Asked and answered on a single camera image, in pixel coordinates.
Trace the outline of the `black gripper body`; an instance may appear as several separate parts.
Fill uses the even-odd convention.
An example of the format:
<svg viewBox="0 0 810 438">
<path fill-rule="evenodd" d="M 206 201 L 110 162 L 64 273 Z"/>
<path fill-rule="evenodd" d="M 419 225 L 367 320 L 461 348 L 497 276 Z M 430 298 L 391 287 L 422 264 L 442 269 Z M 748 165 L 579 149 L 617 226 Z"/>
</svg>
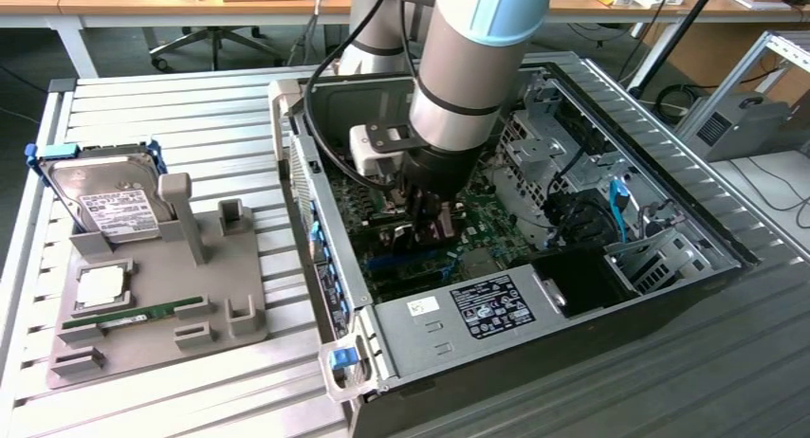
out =
<svg viewBox="0 0 810 438">
<path fill-rule="evenodd" d="M 467 186 L 481 152 L 481 147 L 458 152 L 433 147 L 407 151 L 403 161 L 406 194 L 414 196 L 421 192 L 443 201 L 455 199 Z"/>
</svg>

